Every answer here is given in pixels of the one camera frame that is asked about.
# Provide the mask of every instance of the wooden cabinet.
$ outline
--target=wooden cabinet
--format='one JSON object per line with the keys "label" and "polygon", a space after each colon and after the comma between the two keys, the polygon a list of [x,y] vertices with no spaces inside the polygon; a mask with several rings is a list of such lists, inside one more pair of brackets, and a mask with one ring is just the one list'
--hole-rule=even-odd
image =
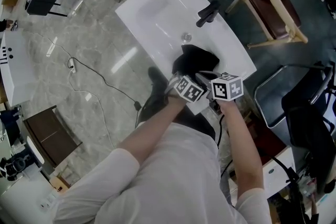
{"label": "wooden cabinet", "polygon": [[24,120],[30,138],[53,168],[78,147],[57,119],[54,108],[56,106]]}

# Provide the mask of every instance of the drain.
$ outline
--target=drain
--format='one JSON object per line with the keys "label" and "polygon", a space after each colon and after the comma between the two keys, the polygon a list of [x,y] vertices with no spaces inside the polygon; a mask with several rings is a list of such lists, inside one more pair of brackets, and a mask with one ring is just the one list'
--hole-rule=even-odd
{"label": "drain", "polygon": [[181,36],[181,39],[183,43],[189,43],[193,39],[193,36],[190,33],[184,32]]}

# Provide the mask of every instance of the black faucet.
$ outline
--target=black faucet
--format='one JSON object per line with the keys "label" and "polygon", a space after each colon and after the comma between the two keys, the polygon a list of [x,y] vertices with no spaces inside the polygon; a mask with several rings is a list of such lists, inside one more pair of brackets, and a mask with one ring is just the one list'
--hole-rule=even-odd
{"label": "black faucet", "polygon": [[218,0],[212,0],[210,5],[198,13],[200,19],[197,21],[196,26],[202,27],[206,22],[211,23],[219,12],[220,6]]}

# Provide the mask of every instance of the white sink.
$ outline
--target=white sink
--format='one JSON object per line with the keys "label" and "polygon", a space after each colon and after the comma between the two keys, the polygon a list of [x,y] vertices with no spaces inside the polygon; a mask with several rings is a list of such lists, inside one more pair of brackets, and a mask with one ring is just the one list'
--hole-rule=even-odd
{"label": "white sink", "polygon": [[[246,79],[256,67],[222,16],[218,14],[201,28],[196,26],[197,13],[208,5],[208,0],[127,0],[116,13],[167,79],[172,76],[173,62],[182,54],[183,44],[215,54],[220,59],[215,71]],[[185,42],[184,34],[190,34],[192,40]],[[207,105],[203,98],[190,108],[197,114]]]}

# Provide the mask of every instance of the white counter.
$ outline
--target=white counter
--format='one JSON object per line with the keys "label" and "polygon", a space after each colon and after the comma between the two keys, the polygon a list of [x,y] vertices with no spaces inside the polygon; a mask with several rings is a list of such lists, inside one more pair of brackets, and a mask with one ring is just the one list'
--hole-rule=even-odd
{"label": "white counter", "polygon": [[36,88],[36,78],[21,31],[5,31],[0,46],[0,69],[11,106],[28,101]]}

